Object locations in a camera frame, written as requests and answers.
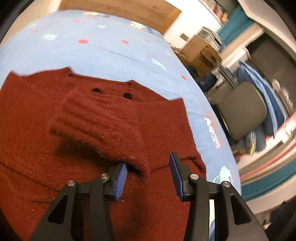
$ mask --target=sweater sleeve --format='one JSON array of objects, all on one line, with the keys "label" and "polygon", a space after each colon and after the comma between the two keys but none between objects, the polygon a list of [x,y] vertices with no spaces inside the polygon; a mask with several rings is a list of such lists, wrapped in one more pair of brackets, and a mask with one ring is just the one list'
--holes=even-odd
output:
[{"label": "sweater sleeve", "polygon": [[136,108],[123,97],[71,91],[49,122],[49,132],[88,144],[110,162],[149,173]]}]

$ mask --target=blue cushion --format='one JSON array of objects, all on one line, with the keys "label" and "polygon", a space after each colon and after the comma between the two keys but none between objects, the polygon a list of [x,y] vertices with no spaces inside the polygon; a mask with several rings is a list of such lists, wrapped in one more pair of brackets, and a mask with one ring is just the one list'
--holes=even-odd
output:
[{"label": "blue cushion", "polygon": [[276,120],[274,107],[269,98],[269,95],[267,94],[267,91],[265,90],[264,85],[262,84],[262,82],[258,80],[258,77],[254,74],[253,71],[250,71],[245,65],[243,65],[243,62],[239,63],[238,77],[238,81],[240,84],[244,81],[248,81],[251,84],[253,84],[261,94],[267,108],[267,116],[264,120],[267,135],[272,135],[273,137],[275,137],[278,124]]},{"label": "blue cushion", "polygon": [[243,9],[238,6],[229,16],[228,22],[218,30],[217,34],[224,45],[228,45],[253,23],[254,21],[249,19]]},{"label": "blue cushion", "polygon": [[258,81],[260,81],[263,84],[267,92],[267,95],[270,98],[272,106],[274,107],[274,112],[276,114],[276,121],[278,123],[278,128],[279,128],[287,119],[285,108],[277,98],[270,84],[264,78],[262,78],[262,76],[256,70],[254,70],[250,65],[244,62],[241,62],[241,64],[245,66],[248,70],[250,70],[252,73],[254,73],[254,75],[258,78]]}]

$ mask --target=red polka dot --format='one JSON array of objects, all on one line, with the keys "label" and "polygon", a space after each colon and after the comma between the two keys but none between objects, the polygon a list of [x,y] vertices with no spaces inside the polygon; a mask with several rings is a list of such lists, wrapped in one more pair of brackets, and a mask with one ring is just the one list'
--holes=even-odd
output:
[{"label": "red polka dot", "polygon": [[80,43],[80,44],[87,44],[88,42],[89,41],[86,40],[86,39],[81,39],[81,40],[78,41],[78,43]]}]

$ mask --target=sweater hole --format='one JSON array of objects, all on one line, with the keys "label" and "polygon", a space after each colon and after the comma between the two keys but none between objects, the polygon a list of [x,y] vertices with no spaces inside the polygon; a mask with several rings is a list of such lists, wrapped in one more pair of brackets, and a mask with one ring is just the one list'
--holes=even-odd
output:
[{"label": "sweater hole", "polygon": [[125,93],[123,95],[124,98],[131,100],[131,94],[130,93]]},{"label": "sweater hole", "polygon": [[100,89],[98,89],[98,88],[94,88],[94,89],[92,89],[92,91],[102,94],[102,91]]}]

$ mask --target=metal screw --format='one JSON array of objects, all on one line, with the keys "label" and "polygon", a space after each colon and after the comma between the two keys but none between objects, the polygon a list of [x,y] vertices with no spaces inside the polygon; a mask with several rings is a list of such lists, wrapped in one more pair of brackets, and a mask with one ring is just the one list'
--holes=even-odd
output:
[{"label": "metal screw", "polygon": [[102,175],[100,175],[100,178],[106,180],[109,178],[109,175],[107,173],[103,173]]},{"label": "metal screw", "polygon": [[197,180],[199,178],[199,176],[197,174],[191,174],[190,177],[193,180]]},{"label": "metal screw", "polygon": [[76,181],[75,180],[70,180],[68,182],[68,186],[70,186],[70,187],[74,186],[75,184],[76,184]]},{"label": "metal screw", "polygon": [[229,182],[223,182],[223,186],[226,188],[229,188],[231,186],[231,184]]}]

